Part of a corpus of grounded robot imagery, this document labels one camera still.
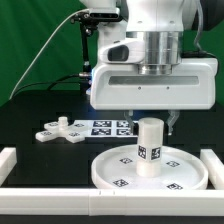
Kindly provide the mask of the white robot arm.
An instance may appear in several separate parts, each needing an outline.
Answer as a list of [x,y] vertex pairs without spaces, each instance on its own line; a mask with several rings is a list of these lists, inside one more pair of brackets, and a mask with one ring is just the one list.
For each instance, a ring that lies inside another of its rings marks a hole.
[[215,102],[218,61],[182,51],[186,30],[198,34],[224,20],[224,0],[80,0],[99,23],[90,103],[97,110],[167,110],[168,130],[182,110]]

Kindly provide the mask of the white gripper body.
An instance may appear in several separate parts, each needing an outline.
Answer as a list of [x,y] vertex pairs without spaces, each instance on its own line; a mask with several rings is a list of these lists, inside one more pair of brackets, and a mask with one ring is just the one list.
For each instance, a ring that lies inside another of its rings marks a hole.
[[184,58],[170,75],[140,75],[134,64],[103,64],[93,75],[96,110],[210,109],[215,102],[215,58]]

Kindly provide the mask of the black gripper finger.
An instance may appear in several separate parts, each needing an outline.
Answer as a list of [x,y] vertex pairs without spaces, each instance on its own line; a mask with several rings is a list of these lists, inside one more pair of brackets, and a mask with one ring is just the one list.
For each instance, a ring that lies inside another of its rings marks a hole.
[[130,132],[134,131],[134,122],[132,120],[133,112],[132,111],[125,111],[124,112],[124,118],[128,122],[130,127]]
[[180,116],[179,110],[169,110],[169,117],[167,119],[167,125],[168,125],[168,134],[172,135],[173,133],[173,126],[175,125],[176,121],[178,120]]

